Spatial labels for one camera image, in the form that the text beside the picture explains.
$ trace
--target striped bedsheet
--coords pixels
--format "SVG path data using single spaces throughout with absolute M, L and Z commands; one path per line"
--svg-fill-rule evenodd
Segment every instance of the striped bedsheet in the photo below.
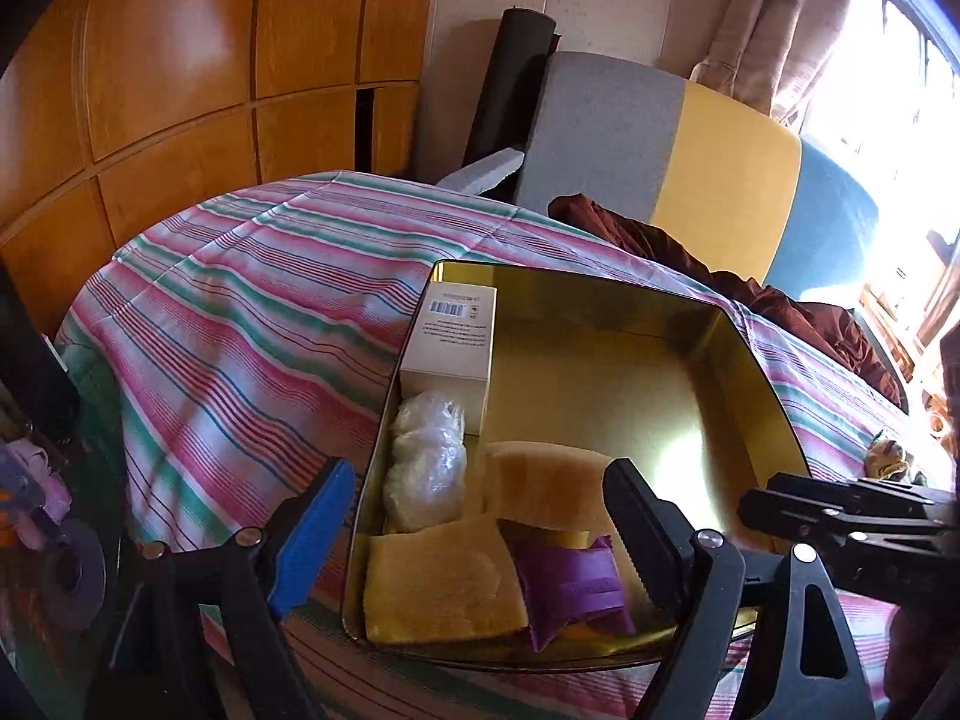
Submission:
M 121 391 L 130 527 L 176 549 L 261 524 L 331 457 L 362 474 L 397 351 L 433 263 L 469 258 L 595 274 L 728 313 L 819 478 L 861 474 L 904 415 L 846 370 L 736 303 L 522 209 L 360 173 L 224 194 L 155 225 L 88 281 L 58 343 L 93 349 Z M 948 485 L 946 455 L 923 470 Z M 347 531 L 291 645 L 331 716 L 628 717 L 651 668 L 564 676 L 448 670 L 352 646 L 339 623 Z M 843 595 L 878 710 L 892 609 Z M 227 651 L 218 620 L 206 620 Z M 728 716 L 749 643 L 731 648 L 710 717 Z

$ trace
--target wall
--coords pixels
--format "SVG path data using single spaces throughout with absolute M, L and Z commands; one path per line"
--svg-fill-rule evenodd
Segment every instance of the wall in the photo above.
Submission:
M 562 50 L 604 53 L 689 76 L 730 0 L 432 0 L 414 171 L 434 182 L 460 166 L 500 15 L 557 20 Z
M 428 9 L 55 0 L 0 79 L 0 255 L 37 326 L 54 332 L 116 247 L 207 197 L 404 172 Z

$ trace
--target window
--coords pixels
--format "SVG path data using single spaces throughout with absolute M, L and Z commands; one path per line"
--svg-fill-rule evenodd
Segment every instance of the window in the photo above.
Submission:
M 861 302 L 909 381 L 960 232 L 960 79 L 905 0 L 851 2 L 800 135 L 877 203 Z

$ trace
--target brown blanket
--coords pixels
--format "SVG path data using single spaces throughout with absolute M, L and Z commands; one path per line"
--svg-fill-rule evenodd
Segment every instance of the brown blanket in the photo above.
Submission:
M 895 406 L 901 405 L 896 381 L 845 309 L 826 303 L 798 303 L 780 290 L 762 287 L 754 279 L 744 281 L 728 271 L 710 272 L 661 229 L 621 217 L 583 194 L 556 197 L 548 213 L 550 218 L 597 235 L 637 257 L 680 271 L 725 298 L 743 303 L 851 370 Z

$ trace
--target blue gripper pad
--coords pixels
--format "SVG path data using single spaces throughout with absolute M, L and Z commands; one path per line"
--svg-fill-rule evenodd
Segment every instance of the blue gripper pad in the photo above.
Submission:
M 270 612 L 277 620 L 306 602 L 353 502 L 353 467 L 343 459 L 334 463 L 277 552 L 274 582 L 267 596 Z

